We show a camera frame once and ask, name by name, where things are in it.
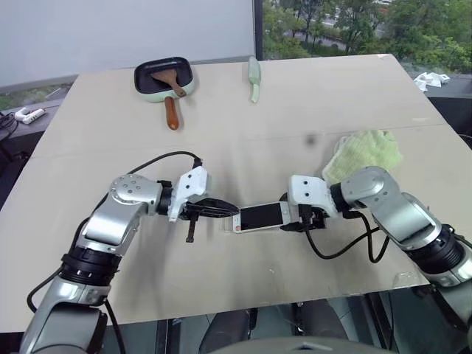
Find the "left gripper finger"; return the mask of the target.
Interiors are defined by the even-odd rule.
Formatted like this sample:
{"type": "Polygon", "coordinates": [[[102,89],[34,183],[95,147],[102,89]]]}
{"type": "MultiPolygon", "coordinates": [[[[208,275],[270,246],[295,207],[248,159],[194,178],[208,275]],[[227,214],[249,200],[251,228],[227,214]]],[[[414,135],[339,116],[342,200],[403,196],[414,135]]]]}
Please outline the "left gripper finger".
{"type": "Polygon", "coordinates": [[[235,209],[206,208],[204,210],[204,216],[207,218],[230,218],[237,214],[237,207],[235,209]]]}
{"type": "Polygon", "coordinates": [[[206,198],[204,200],[206,208],[221,208],[221,209],[235,209],[237,206],[220,199],[206,198]]]}

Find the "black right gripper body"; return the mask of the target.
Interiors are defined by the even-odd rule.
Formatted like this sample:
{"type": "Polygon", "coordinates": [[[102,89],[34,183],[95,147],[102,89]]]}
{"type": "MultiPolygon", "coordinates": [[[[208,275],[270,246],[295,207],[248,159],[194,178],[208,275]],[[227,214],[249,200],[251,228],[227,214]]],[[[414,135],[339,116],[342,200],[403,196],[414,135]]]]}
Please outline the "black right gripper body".
{"type": "Polygon", "coordinates": [[[298,206],[299,226],[298,232],[310,231],[313,229],[325,229],[328,214],[321,208],[300,204],[298,206]]]}

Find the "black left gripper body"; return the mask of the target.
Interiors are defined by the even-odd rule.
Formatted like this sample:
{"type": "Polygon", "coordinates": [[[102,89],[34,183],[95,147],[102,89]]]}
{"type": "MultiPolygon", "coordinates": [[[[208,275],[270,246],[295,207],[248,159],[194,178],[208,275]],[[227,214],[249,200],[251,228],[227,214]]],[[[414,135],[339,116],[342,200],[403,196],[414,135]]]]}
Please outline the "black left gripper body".
{"type": "Polygon", "coordinates": [[[189,230],[187,233],[186,242],[194,242],[195,226],[200,214],[204,211],[205,202],[204,199],[198,202],[187,202],[183,205],[182,211],[179,214],[179,218],[183,221],[189,221],[189,230]]]}

